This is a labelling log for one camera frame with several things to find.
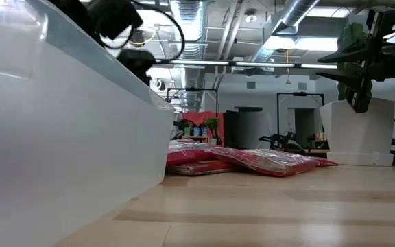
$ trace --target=potted plant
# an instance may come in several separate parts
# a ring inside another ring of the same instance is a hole
[[[365,45],[366,33],[360,23],[347,24],[337,44],[338,50],[352,44]],[[360,62],[341,62],[338,70],[357,78],[362,74]],[[394,102],[372,98],[372,83],[366,94],[364,110],[356,113],[347,101],[350,90],[357,91],[358,80],[339,82],[338,100],[320,109],[330,152],[327,158],[347,165],[390,166],[394,156],[390,154],[394,120]]]
[[[217,132],[217,127],[219,127],[219,119],[216,117],[209,118],[205,121],[205,126],[213,134],[213,138],[216,139],[216,145],[220,145],[222,141],[219,138],[219,133]]]

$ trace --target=red package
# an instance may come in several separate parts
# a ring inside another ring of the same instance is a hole
[[[298,154],[276,150],[236,150],[232,148],[212,147],[216,158],[242,165],[260,174],[270,176],[290,176],[307,172],[319,166],[320,162]]]
[[[170,141],[166,166],[206,161],[212,158],[214,154],[205,143]]]
[[[199,176],[206,174],[218,174],[222,172],[231,172],[232,165],[223,161],[198,161],[184,165],[172,165],[165,170],[170,174],[179,174],[185,176]]]
[[[318,167],[329,167],[329,166],[338,166],[339,165],[338,163],[330,161],[326,158],[320,158],[320,157],[310,157],[310,158],[314,158],[315,160],[320,162]]]

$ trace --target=metal duct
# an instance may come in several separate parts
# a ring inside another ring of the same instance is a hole
[[[287,0],[284,9],[280,13],[280,19],[273,21],[272,31],[269,38],[263,43],[263,46],[251,57],[253,62],[266,62],[274,53],[273,49],[267,48],[272,43],[272,35],[281,32],[288,27],[295,27],[303,20],[304,17],[315,7],[320,0]]]
[[[200,1],[170,1],[171,11],[175,20],[180,24],[187,41],[204,41],[205,28],[205,10],[207,3]],[[181,59],[201,60],[204,55],[204,47],[201,45],[187,44],[181,55]],[[203,87],[199,83],[199,69],[182,69],[182,85],[184,87]],[[188,105],[194,105],[196,101],[195,95],[186,94],[184,102]]]

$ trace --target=exposed ductwork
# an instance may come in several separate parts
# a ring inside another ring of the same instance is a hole
[[[203,42],[204,28],[207,3],[201,1],[170,1],[171,11],[175,16],[175,20],[182,27],[185,39],[187,41]],[[189,43],[185,46],[185,50],[181,55],[181,59],[201,60],[204,56],[204,47],[201,45],[194,45]],[[199,69],[181,69],[182,70],[182,85],[184,87],[203,87],[200,84],[200,70]],[[183,103],[189,110],[199,110],[199,104],[196,104],[197,97],[194,93],[185,93]]]
[[[273,16],[268,21],[267,40],[259,50],[251,57],[252,62],[266,62],[270,59],[274,50],[270,48],[275,42],[275,34],[282,32],[284,34],[296,35],[298,24],[303,20],[309,11],[318,4],[320,0],[287,0],[283,10]]]

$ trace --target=wooden floor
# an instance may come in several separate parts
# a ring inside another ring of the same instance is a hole
[[[395,246],[395,167],[167,176],[58,246]]]

